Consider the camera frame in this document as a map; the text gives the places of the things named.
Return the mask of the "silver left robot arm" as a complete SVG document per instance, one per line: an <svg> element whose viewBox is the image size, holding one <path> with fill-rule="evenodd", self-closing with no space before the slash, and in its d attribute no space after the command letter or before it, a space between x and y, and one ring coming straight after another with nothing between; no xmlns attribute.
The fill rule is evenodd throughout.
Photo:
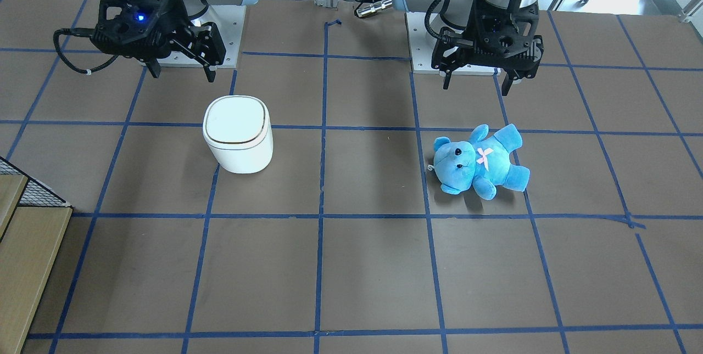
<svg viewBox="0 0 703 354"><path fill-rule="evenodd" d="M393 7L408 14L411 45L420 48L412 63L443 76L444 89L463 68L498 69L507 95L542 62L538 0L393 0Z"/></svg>

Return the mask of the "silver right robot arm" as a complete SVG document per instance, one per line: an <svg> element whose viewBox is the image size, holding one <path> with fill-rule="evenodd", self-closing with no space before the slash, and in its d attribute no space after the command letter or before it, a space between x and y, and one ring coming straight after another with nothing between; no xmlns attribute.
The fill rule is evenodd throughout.
<svg viewBox="0 0 703 354"><path fill-rule="evenodd" d="M132 58L154 78L174 54L200 66L213 82L216 69L234 66L239 37L233 9L258 0L100 0L91 43L108 55Z"/></svg>

